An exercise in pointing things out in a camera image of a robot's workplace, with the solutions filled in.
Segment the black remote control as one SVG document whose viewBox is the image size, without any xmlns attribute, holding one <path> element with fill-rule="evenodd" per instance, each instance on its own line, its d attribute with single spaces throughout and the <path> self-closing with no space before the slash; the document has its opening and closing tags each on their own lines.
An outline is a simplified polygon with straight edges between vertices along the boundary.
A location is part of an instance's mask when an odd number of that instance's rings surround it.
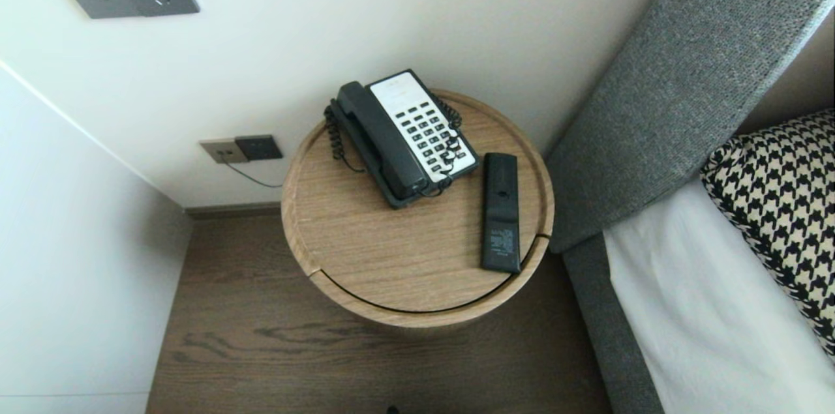
<svg viewBox="0 0 835 414">
<path fill-rule="evenodd" d="M 518 158 L 486 153 L 483 171 L 482 256 L 484 269 L 521 271 Z"/>
</svg>

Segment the black telephone handset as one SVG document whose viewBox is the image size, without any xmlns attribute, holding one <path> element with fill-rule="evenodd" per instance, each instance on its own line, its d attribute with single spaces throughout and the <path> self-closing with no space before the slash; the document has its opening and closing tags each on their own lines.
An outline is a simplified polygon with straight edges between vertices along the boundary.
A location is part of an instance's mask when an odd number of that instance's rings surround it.
<svg viewBox="0 0 835 414">
<path fill-rule="evenodd" d="M 429 176 L 371 91 L 349 82 L 339 89 L 331 108 L 387 202 L 396 209 L 420 197 L 430 185 Z"/>
</svg>

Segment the round wooden bedside table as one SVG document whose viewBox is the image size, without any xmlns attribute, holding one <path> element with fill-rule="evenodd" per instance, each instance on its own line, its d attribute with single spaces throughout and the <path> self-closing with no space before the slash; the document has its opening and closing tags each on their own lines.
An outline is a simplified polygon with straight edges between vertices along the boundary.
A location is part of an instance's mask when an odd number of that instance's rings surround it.
<svg viewBox="0 0 835 414">
<path fill-rule="evenodd" d="M 436 90 L 463 117 L 472 148 L 518 158 L 521 269 L 537 233 L 551 235 L 555 204 L 545 162 L 500 111 Z M 324 271 L 369 303 L 409 313 L 442 311 L 483 297 L 511 275 L 481 266 L 483 168 L 437 198 L 392 209 L 368 173 L 332 158 L 318 123 L 290 163 L 281 197 L 284 234 L 309 277 Z"/>
</svg>

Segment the wooden baseboard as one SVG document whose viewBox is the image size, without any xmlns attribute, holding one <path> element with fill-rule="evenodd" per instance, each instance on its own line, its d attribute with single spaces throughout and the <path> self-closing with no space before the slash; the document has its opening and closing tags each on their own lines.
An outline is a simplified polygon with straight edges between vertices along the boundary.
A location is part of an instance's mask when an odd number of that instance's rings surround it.
<svg viewBox="0 0 835 414">
<path fill-rule="evenodd" d="M 196 220 L 247 218 L 281 214 L 280 202 L 224 204 L 217 206 L 185 208 L 184 213 Z"/>
</svg>

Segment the grey upholstered headboard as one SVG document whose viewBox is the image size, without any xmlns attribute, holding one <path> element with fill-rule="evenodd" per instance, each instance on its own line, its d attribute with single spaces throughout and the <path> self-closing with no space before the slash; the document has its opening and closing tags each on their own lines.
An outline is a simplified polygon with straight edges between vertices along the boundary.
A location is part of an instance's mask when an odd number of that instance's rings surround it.
<svg viewBox="0 0 835 414">
<path fill-rule="evenodd" d="M 655 0 L 547 158 L 561 253 L 680 188 L 835 0 Z"/>
</svg>

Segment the white bed sheet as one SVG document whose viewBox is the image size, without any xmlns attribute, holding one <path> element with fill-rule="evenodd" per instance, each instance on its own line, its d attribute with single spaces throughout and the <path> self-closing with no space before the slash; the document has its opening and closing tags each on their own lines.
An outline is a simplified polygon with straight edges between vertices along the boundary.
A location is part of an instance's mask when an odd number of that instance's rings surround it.
<svg viewBox="0 0 835 414">
<path fill-rule="evenodd" d="M 665 414 L 835 414 L 835 363 L 699 180 L 603 239 Z"/>
</svg>

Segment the houndstooth pillow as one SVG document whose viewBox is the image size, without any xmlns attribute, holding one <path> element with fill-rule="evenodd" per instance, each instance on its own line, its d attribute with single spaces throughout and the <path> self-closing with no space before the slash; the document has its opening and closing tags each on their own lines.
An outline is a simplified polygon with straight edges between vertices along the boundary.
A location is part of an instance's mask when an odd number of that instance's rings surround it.
<svg viewBox="0 0 835 414">
<path fill-rule="evenodd" d="M 732 137 L 699 177 L 835 364 L 835 108 Z"/>
</svg>

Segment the black white corded telephone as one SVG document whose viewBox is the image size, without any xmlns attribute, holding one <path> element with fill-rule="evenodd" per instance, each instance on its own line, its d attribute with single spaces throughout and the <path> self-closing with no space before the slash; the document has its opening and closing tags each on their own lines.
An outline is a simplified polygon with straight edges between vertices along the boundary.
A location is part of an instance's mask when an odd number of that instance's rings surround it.
<svg viewBox="0 0 835 414">
<path fill-rule="evenodd" d="M 421 191 L 420 197 L 403 208 L 420 198 L 442 195 L 455 180 L 476 170 L 480 160 L 463 136 L 463 120 L 460 113 L 431 93 L 413 70 L 403 70 L 382 80 L 362 85 L 382 103 L 382 107 L 412 148 L 419 165 L 429 176 L 430 185 Z M 337 124 L 331 102 L 323 115 L 333 158 L 347 162 L 342 141 L 342 136 L 347 134 Z M 368 173 L 365 163 L 359 171 Z"/>
</svg>

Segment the beige wall socket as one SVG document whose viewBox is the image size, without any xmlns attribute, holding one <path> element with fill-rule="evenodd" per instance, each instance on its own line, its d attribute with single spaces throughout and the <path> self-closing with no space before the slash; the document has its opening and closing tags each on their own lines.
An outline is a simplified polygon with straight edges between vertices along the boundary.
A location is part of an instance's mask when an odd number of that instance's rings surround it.
<svg viewBox="0 0 835 414">
<path fill-rule="evenodd" d="M 244 164 L 249 161 L 235 138 L 201 140 L 198 144 L 218 164 Z"/>
</svg>

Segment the grey upholstered bed frame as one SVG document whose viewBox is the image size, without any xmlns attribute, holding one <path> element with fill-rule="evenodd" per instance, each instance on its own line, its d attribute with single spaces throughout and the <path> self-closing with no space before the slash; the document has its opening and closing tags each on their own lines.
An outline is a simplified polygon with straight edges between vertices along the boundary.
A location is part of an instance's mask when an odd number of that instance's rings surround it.
<svg viewBox="0 0 835 414">
<path fill-rule="evenodd" d="M 611 282 L 603 235 L 562 254 L 614 414 L 665 414 Z"/>
</svg>

